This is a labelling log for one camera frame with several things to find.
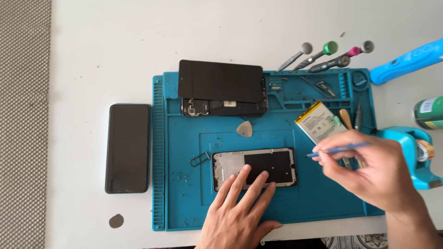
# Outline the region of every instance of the blue tool handle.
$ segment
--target blue tool handle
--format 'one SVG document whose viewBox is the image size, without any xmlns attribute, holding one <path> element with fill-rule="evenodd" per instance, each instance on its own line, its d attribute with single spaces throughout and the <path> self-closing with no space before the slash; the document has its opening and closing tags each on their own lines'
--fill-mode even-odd
<svg viewBox="0 0 443 249">
<path fill-rule="evenodd" d="M 339 152 L 343 152 L 343 151 L 348 151 L 348 150 L 353 150 L 353 149 L 357 149 L 363 146 L 368 146 L 370 145 L 370 143 L 368 142 L 360 142 L 360 143 L 356 143 L 356 144 L 348 144 L 342 147 L 338 147 L 338 148 L 333 148 L 333 149 L 329 149 L 328 150 L 328 154 L 334 154 L 334 153 L 339 153 Z M 311 154 L 307 154 L 305 157 L 314 157 L 314 156 L 318 156 L 319 153 L 311 153 Z"/>
<path fill-rule="evenodd" d="M 371 70 L 375 85 L 385 84 L 399 76 L 443 61 L 443 38 L 418 47 L 392 61 Z"/>
</svg>

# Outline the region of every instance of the finger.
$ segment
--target finger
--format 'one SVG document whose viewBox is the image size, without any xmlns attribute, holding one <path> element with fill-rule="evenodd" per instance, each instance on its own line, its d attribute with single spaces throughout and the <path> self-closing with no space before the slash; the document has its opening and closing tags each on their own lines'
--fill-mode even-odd
<svg viewBox="0 0 443 249">
<path fill-rule="evenodd" d="M 214 201 L 212 202 L 211 206 L 209 206 L 209 210 L 216 210 L 219 209 L 223 202 L 225 201 L 226 194 L 228 193 L 229 189 L 231 188 L 232 184 L 234 183 L 236 176 L 232 175 L 226 181 L 223 183 L 223 185 L 218 190 L 217 196 L 215 196 Z"/>
<path fill-rule="evenodd" d="M 356 151 L 352 150 L 352 151 L 339 152 L 339 153 L 334 153 L 334 154 L 329 154 L 329 155 L 332 157 L 332 159 L 338 160 L 343 157 L 348 157 L 348 158 L 355 157 L 357 154 L 358 153 Z M 312 160 L 318 162 L 318 161 L 320 161 L 320 157 L 315 156 L 312 158 Z"/>
<path fill-rule="evenodd" d="M 321 140 L 320 143 L 312 149 L 312 151 L 313 152 L 327 151 L 328 149 L 345 146 L 348 144 L 355 144 L 359 142 L 369 142 L 370 144 L 383 143 L 381 138 L 368 136 L 356 130 L 349 130 L 349 131 L 339 132 L 333 136 L 329 136 Z"/>
<path fill-rule="evenodd" d="M 251 215 L 255 219 L 257 219 L 257 222 L 260 220 L 264 211 L 266 210 L 269 203 L 271 202 L 271 199 L 274 196 L 275 191 L 276 191 L 276 183 L 272 182 L 266 187 L 266 190 L 263 192 L 263 194 L 257 200 L 254 207 L 252 207 L 252 209 L 250 210 L 249 215 Z"/>
<path fill-rule="evenodd" d="M 251 165 L 246 164 L 238 173 L 237 179 L 235 179 L 234 183 L 231 186 L 231 189 L 229 190 L 228 197 L 226 197 L 225 202 L 223 203 L 223 206 L 235 206 L 235 203 L 237 202 L 238 195 L 240 194 L 240 191 L 243 187 L 243 184 L 246 181 L 246 178 L 249 175 L 249 172 L 251 171 Z"/>
<path fill-rule="evenodd" d="M 254 234 L 252 235 L 251 245 L 252 248 L 256 248 L 258 243 L 272 230 L 278 229 L 283 225 L 276 221 L 265 221 L 261 223 L 256 229 Z"/>
<path fill-rule="evenodd" d="M 341 167 L 330 155 L 320 152 L 320 165 L 323 166 L 323 174 L 342 185 L 349 192 L 357 194 L 363 187 L 361 177 L 354 171 Z"/>
<path fill-rule="evenodd" d="M 266 183 L 266 179 L 268 179 L 269 173 L 267 171 L 263 171 L 255 181 L 249 186 L 246 194 L 241 198 L 236 208 L 243 210 L 245 213 L 249 212 L 254 201 L 257 199 L 258 195 L 263 188 L 263 185 Z"/>
</svg>

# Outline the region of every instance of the phone screen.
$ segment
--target phone screen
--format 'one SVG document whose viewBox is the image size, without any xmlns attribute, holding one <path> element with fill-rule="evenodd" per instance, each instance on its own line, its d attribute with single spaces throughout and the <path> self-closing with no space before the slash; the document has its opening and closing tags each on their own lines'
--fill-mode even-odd
<svg viewBox="0 0 443 249">
<path fill-rule="evenodd" d="M 107 193 L 148 190 L 149 105 L 112 105 L 109 111 Z"/>
</svg>

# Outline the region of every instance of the silicone repair mat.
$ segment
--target silicone repair mat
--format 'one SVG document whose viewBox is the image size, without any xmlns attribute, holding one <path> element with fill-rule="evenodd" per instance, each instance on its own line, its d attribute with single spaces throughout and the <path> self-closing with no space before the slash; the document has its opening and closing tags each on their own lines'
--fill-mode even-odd
<svg viewBox="0 0 443 249">
<path fill-rule="evenodd" d="M 244 122 L 240 117 L 182 116 L 177 95 L 178 72 L 153 78 L 153 230 L 201 229 L 217 193 L 213 188 L 211 160 L 196 167 L 189 161 L 205 152 L 211 157 L 216 152 L 295 148 L 299 183 L 277 188 L 262 220 L 294 223 L 384 213 L 325 177 L 317 162 L 304 158 L 314 143 L 294 123 L 297 116 L 319 99 L 335 114 L 339 109 L 347 109 L 353 119 L 361 97 L 362 132 L 369 134 L 376 128 L 369 71 L 342 68 L 318 74 L 304 70 L 292 74 L 288 71 L 263 73 L 269 110 L 263 117 L 247 118 L 253 125 L 252 137 L 236 133 L 239 124 Z M 324 97 L 299 76 L 315 76 L 308 77 L 314 83 L 327 82 L 336 97 L 323 100 Z M 354 160 L 351 162 L 354 168 L 358 167 Z"/>
</svg>

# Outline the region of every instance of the white desk surface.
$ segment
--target white desk surface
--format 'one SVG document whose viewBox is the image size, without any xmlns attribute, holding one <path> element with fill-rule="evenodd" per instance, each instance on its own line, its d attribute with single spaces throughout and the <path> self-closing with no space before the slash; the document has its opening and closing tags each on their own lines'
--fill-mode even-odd
<svg viewBox="0 0 443 249">
<path fill-rule="evenodd" d="M 151 104 L 154 75 L 178 71 L 181 59 L 275 70 L 303 42 L 317 53 L 330 40 L 338 42 L 337 54 L 372 40 L 374 52 L 350 64 L 372 69 L 441 38 L 442 9 L 443 1 L 432 0 L 53 0 L 46 248 L 198 242 L 200 230 L 151 230 L 151 185 L 143 194 L 104 190 L 109 107 Z M 442 70 L 443 63 L 373 85 L 378 128 L 414 126 L 413 105 L 443 95 Z M 429 133 L 437 151 L 432 171 L 443 176 L 443 131 Z M 443 229 L 443 187 L 421 194 Z M 113 229 L 108 222 L 116 214 L 124 224 Z M 350 218 L 287 224 L 265 240 L 385 231 L 384 216 Z"/>
</svg>

